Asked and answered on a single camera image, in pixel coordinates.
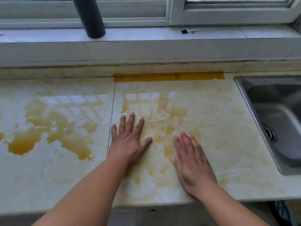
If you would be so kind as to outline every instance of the dark gray pipe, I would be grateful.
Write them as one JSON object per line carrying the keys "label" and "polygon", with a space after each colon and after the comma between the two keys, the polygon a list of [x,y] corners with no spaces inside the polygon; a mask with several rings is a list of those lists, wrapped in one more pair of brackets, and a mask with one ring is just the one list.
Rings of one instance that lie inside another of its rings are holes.
{"label": "dark gray pipe", "polygon": [[73,0],[88,37],[96,39],[106,34],[106,29],[96,0]]}

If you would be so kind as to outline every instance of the white tile window sill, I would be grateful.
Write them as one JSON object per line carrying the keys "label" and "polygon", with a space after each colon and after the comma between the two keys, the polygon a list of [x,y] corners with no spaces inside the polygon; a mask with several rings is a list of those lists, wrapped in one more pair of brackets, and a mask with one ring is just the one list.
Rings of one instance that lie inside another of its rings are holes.
{"label": "white tile window sill", "polygon": [[114,65],[301,59],[301,35],[289,26],[0,30],[0,67]]}

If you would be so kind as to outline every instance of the countertop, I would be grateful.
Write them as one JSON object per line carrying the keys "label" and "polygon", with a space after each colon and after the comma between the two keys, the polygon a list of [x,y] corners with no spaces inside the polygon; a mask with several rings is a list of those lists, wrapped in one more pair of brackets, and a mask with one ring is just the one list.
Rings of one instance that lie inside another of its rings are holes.
{"label": "countertop", "polygon": [[0,81],[0,214],[47,211],[101,163],[121,114],[144,116],[153,143],[113,206],[191,203],[178,181],[173,135],[193,134],[218,183],[239,201],[301,197],[281,175],[236,86],[225,79],[114,83],[112,78]]}

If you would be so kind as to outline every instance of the person's right arm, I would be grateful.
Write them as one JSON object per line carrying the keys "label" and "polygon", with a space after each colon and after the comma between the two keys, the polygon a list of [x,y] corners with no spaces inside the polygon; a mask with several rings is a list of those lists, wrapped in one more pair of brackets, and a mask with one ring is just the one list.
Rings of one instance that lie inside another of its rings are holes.
{"label": "person's right arm", "polygon": [[218,226],[268,226],[262,219],[231,197],[217,184],[201,145],[193,136],[181,133],[186,146],[174,137],[175,165],[185,192],[203,203]]}

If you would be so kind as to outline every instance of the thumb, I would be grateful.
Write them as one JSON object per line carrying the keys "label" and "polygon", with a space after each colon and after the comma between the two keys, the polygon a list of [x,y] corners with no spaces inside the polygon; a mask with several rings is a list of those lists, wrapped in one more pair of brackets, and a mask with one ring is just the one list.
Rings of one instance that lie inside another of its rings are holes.
{"label": "thumb", "polygon": [[148,138],[145,138],[142,143],[140,144],[141,148],[143,151],[145,151],[149,145],[152,143],[153,139],[152,137],[148,137]]}
{"label": "thumb", "polygon": [[175,160],[175,168],[177,169],[177,173],[179,174],[179,172],[181,171],[181,161],[179,156],[175,156],[174,160]]}

